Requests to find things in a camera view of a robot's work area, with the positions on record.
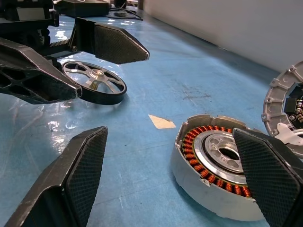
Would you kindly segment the black box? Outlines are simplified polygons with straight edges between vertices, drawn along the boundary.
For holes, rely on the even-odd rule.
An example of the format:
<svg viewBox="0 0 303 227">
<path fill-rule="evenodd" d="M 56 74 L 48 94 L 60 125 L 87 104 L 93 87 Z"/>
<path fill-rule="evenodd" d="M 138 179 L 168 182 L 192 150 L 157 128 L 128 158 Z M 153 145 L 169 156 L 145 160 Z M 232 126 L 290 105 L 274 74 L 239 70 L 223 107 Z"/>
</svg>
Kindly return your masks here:
<svg viewBox="0 0 303 227">
<path fill-rule="evenodd" d="M 104 17 L 110 5 L 103 0 L 55 0 L 54 8 L 63 15 L 76 17 Z"/>
</svg>

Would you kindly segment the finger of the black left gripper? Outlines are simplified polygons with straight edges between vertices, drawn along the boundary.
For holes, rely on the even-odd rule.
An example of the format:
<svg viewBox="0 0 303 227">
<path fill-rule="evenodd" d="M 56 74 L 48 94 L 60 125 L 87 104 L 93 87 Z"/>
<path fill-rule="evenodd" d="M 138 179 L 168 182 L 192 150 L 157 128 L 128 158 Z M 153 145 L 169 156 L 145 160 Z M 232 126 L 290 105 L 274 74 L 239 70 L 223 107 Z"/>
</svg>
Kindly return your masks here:
<svg viewBox="0 0 303 227">
<path fill-rule="evenodd" d="M 52 104 L 82 96 L 82 88 L 34 49 L 0 38 L 0 93 Z"/>
<path fill-rule="evenodd" d="M 69 46 L 114 64 L 146 61 L 150 57 L 149 51 L 126 30 L 80 17 L 75 18 Z"/>
</svg>

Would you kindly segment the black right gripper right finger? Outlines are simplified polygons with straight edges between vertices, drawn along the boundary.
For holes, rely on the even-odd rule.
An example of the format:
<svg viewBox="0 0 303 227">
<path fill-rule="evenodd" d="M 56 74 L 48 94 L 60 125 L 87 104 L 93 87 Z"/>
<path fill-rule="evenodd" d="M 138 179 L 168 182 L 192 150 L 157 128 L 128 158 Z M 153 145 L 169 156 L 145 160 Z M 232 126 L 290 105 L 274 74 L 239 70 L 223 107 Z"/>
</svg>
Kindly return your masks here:
<svg viewBox="0 0 303 227">
<path fill-rule="evenodd" d="M 280 140 L 233 129 L 252 198 L 270 227 L 303 227 L 303 162 Z"/>
</svg>

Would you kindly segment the silver round motor cover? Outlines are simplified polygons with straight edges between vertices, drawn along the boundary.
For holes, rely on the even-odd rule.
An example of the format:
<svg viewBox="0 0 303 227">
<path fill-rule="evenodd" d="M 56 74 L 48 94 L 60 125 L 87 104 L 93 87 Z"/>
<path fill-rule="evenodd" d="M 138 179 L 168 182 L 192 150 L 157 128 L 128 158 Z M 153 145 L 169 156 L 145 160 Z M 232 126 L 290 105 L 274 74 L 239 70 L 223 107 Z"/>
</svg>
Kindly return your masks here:
<svg viewBox="0 0 303 227">
<path fill-rule="evenodd" d="M 303 160 L 303 61 L 271 81 L 261 119 L 270 136 Z"/>
</svg>

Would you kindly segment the beige tape piece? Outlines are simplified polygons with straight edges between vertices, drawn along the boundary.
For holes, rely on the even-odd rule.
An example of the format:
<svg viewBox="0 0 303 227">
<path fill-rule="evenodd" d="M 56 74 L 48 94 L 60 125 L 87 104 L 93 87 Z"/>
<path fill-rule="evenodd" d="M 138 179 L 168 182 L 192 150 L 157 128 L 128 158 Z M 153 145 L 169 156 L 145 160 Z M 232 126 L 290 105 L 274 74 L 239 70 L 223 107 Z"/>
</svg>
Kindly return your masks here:
<svg viewBox="0 0 303 227">
<path fill-rule="evenodd" d="M 157 129 L 176 128 L 176 125 L 171 120 L 160 118 L 151 114 L 149 114 L 148 116 Z"/>
</svg>

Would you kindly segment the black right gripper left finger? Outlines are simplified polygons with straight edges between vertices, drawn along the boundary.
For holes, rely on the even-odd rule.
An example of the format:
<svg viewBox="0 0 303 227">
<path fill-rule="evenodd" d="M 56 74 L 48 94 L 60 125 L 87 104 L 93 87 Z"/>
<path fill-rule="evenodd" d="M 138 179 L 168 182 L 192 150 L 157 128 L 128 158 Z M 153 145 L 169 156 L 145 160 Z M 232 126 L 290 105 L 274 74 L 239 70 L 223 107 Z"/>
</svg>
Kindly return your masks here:
<svg viewBox="0 0 303 227">
<path fill-rule="evenodd" d="M 108 128 L 74 136 L 4 227 L 86 227 L 98 191 Z"/>
</svg>

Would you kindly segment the silver stator with copper coils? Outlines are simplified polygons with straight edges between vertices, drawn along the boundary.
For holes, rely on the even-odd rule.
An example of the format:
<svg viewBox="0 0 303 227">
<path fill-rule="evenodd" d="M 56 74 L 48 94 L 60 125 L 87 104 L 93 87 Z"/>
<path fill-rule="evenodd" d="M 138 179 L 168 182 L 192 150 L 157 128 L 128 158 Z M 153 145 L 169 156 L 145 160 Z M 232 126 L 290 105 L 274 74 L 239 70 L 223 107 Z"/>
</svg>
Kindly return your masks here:
<svg viewBox="0 0 303 227">
<path fill-rule="evenodd" d="M 252 198 L 232 130 L 247 129 L 227 116 L 194 115 L 182 123 L 170 165 L 178 185 L 197 203 L 222 218 L 264 218 Z"/>
</svg>

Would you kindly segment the silver spoked rotor black rim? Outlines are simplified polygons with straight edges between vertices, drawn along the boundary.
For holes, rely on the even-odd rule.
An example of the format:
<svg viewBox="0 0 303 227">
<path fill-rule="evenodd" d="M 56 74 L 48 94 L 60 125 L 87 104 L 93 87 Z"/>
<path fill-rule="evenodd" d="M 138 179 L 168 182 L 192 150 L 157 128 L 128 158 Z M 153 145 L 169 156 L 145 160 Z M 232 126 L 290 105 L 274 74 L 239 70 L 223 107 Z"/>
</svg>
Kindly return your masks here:
<svg viewBox="0 0 303 227">
<path fill-rule="evenodd" d="M 116 105 L 127 92 L 126 84 L 117 74 L 88 62 L 66 62 L 62 71 L 81 86 L 80 98 L 94 104 Z"/>
</svg>

